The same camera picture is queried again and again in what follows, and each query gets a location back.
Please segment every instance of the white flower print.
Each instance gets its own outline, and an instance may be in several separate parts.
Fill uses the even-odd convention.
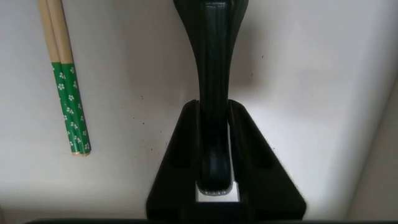
[[[70,113],[70,114],[74,114],[73,110],[70,109],[70,108],[67,108],[67,112]]]
[[[66,76],[62,72],[60,72],[60,78],[67,79]]]
[[[73,138],[77,141],[77,143],[81,143],[80,138],[78,138],[77,136],[74,136]]]
[[[70,123],[70,126],[72,126],[73,128],[75,128],[75,130],[78,128],[77,124],[75,124],[73,121]]]
[[[62,83],[61,83],[61,84],[58,84],[58,89],[59,89],[59,90],[65,89],[65,85],[63,85]]]

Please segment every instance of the green chopstick handle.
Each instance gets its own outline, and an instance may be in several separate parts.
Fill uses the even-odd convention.
[[[57,84],[58,95],[61,101],[63,118],[65,120],[65,126],[67,127],[68,139],[70,144],[70,149],[73,155],[80,154],[79,145],[77,139],[74,138],[75,129],[70,125],[73,121],[73,115],[70,113],[70,108],[68,107],[68,94],[66,90],[65,79],[66,76],[62,72],[62,67],[60,62],[52,62],[52,70],[55,76],[55,83]]]
[[[66,76],[65,83],[69,103],[68,105],[70,111],[72,111],[73,118],[69,125],[75,130],[73,138],[78,142],[80,154],[87,155],[91,151],[91,146],[88,139],[83,107],[81,106],[81,98],[77,84],[75,66],[73,63],[63,63],[61,66],[62,72]]]

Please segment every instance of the black holder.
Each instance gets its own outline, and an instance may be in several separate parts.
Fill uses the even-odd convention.
[[[192,100],[182,109],[147,199],[148,219],[302,219],[304,199],[244,106],[228,100],[231,57],[248,0],[174,3],[195,54],[200,100]],[[210,195],[230,190],[229,147],[240,202],[196,202],[196,186]]]

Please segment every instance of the wooden chopstick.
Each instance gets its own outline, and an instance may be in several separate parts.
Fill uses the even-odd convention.
[[[73,63],[69,33],[61,0],[47,0],[61,63]]]
[[[45,43],[49,51],[51,62],[60,62],[58,54],[57,43],[55,42],[54,31],[52,27],[49,7],[46,0],[37,0],[40,16],[42,18]]]

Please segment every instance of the chopsticks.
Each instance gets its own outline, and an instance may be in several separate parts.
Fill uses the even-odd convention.
[[[37,0],[73,155],[90,154],[72,49],[61,0]]]

